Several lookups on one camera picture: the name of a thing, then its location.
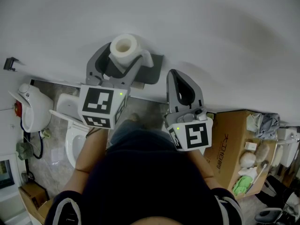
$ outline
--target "green object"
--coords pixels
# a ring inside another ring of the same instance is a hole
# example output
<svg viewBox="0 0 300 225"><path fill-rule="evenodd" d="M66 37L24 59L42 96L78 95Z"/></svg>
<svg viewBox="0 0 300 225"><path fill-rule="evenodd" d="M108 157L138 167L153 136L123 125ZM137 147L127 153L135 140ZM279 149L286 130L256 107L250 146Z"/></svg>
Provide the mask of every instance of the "green object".
<svg viewBox="0 0 300 225"><path fill-rule="evenodd" d="M50 138L51 137L51 133L50 133L50 130L48 128L46 129L43 129L41 132L42 134L42 138Z"/></svg>
<svg viewBox="0 0 300 225"><path fill-rule="evenodd" d="M210 113L210 112L208 112L208 113L206 114L206 116L208 116L209 118L211 118L211 119L213 119L213 120L214 120L214 118L215 118L215 114Z"/></svg>
<svg viewBox="0 0 300 225"><path fill-rule="evenodd" d="M33 156L33 147L28 142L17 143L16 151L19 154L18 158L20 158L22 161Z"/></svg>
<svg viewBox="0 0 300 225"><path fill-rule="evenodd" d="M249 186L251 185L252 180L253 179L249 176L240 177L239 180L237 180L237 182L233 186L232 191L234 195L237 196L240 193L245 193L248 190Z"/></svg>

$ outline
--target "black cuff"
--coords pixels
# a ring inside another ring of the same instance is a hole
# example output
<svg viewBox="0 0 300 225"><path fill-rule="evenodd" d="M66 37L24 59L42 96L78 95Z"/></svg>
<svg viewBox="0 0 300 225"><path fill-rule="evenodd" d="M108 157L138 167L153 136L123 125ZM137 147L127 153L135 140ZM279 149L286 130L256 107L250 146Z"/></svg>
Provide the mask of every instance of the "black cuff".
<svg viewBox="0 0 300 225"><path fill-rule="evenodd" d="M227 189L218 187L218 188L212 189L211 191L215 196L218 196L219 198L230 197L238 204L238 202L235 200L233 194L231 192L229 192Z"/></svg>
<svg viewBox="0 0 300 225"><path fill-rule="evenodd" d="M51 208L49 209L48 215L45 219L44 225L52 225L53 219L56 213L57 206L60 204L61 201L63 201L66 198L72 199L74 202L78 204L78 207L80 208L80 200L81 200L81 194L74 191L64 191L58 194L54 200Z"/></svg>

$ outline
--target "fiducial marker cube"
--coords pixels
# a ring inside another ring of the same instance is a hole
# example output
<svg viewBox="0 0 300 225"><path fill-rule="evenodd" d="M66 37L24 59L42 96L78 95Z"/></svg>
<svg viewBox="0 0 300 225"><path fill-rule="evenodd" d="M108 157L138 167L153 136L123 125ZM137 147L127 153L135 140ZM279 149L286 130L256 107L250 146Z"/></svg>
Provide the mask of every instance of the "fiducial marker cube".
<svg viewBox="0 0 300 225"><path fill-rule="evenodd" d="M212 119L207 118L205 121L174 123L167 130L178 151L191 151L211 147L212 124Z"/></svg>
<svg viewBox="0 0 300 225"><path fill-rule="evenodd" d="M126 107L127 90L82 85L78 114L89 127L114 129Z"/></svg>

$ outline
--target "wall fixture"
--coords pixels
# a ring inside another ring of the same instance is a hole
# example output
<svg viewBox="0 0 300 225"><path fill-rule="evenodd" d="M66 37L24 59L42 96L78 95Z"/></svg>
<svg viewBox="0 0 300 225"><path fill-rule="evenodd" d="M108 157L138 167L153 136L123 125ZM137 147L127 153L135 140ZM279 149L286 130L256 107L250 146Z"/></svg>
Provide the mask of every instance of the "wall fixture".
<svg viewBox="0 0 300 225"><path fill-rule="evenodd" d="M14 57L7 58L6 61L5 61L3 69L7 70L7 71L15 72L16 70L15 70L15 68L13 68L14 61L19 61L19 60L17 58L14 58Z"/></svg>

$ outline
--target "sleeve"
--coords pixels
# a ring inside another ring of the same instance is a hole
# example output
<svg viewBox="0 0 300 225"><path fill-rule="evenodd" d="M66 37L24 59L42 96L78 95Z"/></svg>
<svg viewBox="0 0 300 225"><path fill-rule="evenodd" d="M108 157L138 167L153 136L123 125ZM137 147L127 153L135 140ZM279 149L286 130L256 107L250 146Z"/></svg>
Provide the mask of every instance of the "sleeve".
<svg viewBox="0 0 300 225"><path fill-rule="evenodd" d="M211 190L217 199L223 217L223 225L243 225L244 217L234 196L224 188Z"/></svg>
<svg viewBox="0 0 300 225"><path fill-rule="evenodd" d="M64 191L58 194L48 212L44 225L80 225L81 194Z"/></svg>

